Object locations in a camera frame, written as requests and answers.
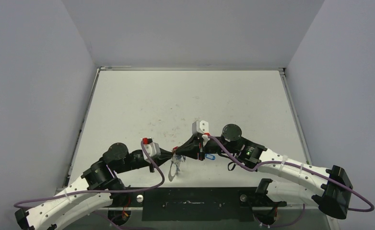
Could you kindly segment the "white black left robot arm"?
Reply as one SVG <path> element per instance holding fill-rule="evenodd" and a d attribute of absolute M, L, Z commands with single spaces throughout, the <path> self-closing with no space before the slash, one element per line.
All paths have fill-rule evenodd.
<path fill-rule="evenodd" d="M 159 167 L 173 156 L 173 151 L 161 149 L 151 139 L 143 139 L 141 148 L 133 152 L 129 152 L 124 143 L 114 143 L 97 162 L 58 194 L 14 204 L 18 208 L 14 213 L 16 222 L 22 230 L 61 230 L 101 207 L 122 206 L 130 194 L 160 187 L 165 176 Z M 157 170 L 162 178 L 160 183 L 132 189 L 117 176 L 144 167 L 152 172 Z"/>

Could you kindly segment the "silver metal key plate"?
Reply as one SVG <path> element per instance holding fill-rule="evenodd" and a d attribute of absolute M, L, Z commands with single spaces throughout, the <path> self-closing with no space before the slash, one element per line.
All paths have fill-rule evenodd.
<path fill-rule="evenodd" d="M 181 155 L 174 155 L 171 158 L 171 165 L 168 172 L 168 180 L 172 182 L 180 172 L 180 164 L 185 162 L 186 158 Z"/>

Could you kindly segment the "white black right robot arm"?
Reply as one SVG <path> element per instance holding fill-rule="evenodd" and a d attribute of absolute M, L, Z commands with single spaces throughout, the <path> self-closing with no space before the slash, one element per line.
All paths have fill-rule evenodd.
<path fill-rule="evenodd" d="M 208 153 L 219 154 L 249 172 L 268 173 L 289 181 L 281 184 L 268 178 L 261 180 L 255 192 L 260 205 L 301 203 L 318 207 L 330 217 L 346 219 L 352 184 L 343 168 L 317 167 L 290 159 L 243 137 L 236 124 L 227 124 L 219 137 L 210 136 L 208 126 L 205 121 L 194 123 L 191 138 L 172 152 L 196 160 L 203 160 Z"/>

